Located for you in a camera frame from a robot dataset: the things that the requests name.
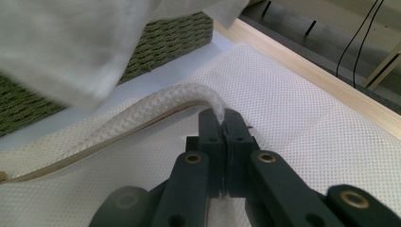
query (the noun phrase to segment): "black cable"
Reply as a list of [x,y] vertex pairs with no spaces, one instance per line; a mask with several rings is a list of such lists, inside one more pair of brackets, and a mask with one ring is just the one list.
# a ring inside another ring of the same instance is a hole
[[357,61],[359,60],[360,52],[362,52],[363,44],[365,44],[366,37],[368,37],[369,31],[371,30],[372,23],[374,22],[375,16],[376,16],[378,10],[381,7],[381,4],[383,4],[383,2],[384,2],[384,0],[381,0],[380,4],[378,5],[378,7],[377,7],[377,9],[375,11],[375,14],[372,17],[371,23],[369,24],[368,30],[366,31],[365,37],[363,37],[362,44],[360,45],[360,48],[359,48],[359,52],[357,53],[357,60],[355,61],[354,71],[353,71],[353,75],[352,75],[353,76],[353,82],[354,82],[354,88],[357,88],[357,86],[355,85],[355,72],[357,71]]
[[360,24],[360,27],[357,29],[357,32],[355,33],[354,37],[351,39],[350,43],[348,43],[347,47],[345,47],[344,51],[341,54],[341,57],[339,59],[339,63],[337,64],[337,69],[336,69],[336,78],[339,77],[339,68],[340,68],[340,64],[341,64],[341,60],[345,55],[345,52],[347,52],[348,47],[350,47],[351,43],[354,41],[354,39],[356,38],[357,34],[360,32],[360,30],[362,29],[363,25],[365,24],[366,20],[368,19],[369,15],[371,14],[372,10],[375,8],[376,3],[378,2],[378,0],[375,1],[375,3],[372,5],[371,9],[369,10],[368,14],[366,15],[365,19],[363,20],[362,24]]

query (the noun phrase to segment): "woven basket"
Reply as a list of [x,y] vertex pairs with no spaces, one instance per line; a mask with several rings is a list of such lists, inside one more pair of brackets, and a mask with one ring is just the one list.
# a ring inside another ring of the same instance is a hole
[[[119,83],[209,44],[212,32],[213,21],[203,13],[148,24]],[[0,75],[0,136],[62,109]]]

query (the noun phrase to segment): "green woven material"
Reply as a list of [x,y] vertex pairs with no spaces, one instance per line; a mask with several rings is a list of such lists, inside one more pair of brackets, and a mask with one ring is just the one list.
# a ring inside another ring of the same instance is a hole
[[[212,32],[213,21],[203,13],[148,24],[119,83],[209,44]],[[0,75],[0,136],[62,109]]]

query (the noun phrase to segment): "white cloth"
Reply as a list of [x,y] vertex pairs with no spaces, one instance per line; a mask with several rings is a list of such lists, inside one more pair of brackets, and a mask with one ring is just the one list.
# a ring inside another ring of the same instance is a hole
[[229,26],[248,0],[0,2],[0,70],[43,96],[92,110],[121,78],[148,22],[204,10]]
[[[282,155],[311,188],[325,194],[331,185],[348,183],[401,214],[401,141],[276,61],[240,44],[183,82],[217,91],[253,126],[261,148]],[[30,165],[34,158],[29,155],[66,152],[132,102],[0,152],[0,160],[20,155]],[[150,190],[168,178],[185,137],[198,131],[200,110],[178,113],[54,174],[1,184],[0,226],[88,226],[115,189],[135,185]],[[212,205],[217,207],[211,209],[208,226],[250,226],[243,201]]]

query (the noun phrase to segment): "white mesh mat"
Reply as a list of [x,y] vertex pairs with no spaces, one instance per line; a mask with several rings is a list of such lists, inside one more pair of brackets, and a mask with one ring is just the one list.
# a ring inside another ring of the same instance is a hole
[[[259,145],[281,154],[311,188],[325,194],[330,185],[352,184],[401,214],[401,141],[282,65],[240,44],[187,82],[216,90],[253,126]],[[4,153],[13,158],[35,150],[60,153],[132,102]],[[177,113],[40,179],[1,184],[0,226],[88,226],[115,189],[149,190],[168,178],[185,137],[197,133],[197,113],[203,109]],[[243,201],[212,204],[209,226],[249,225]]]

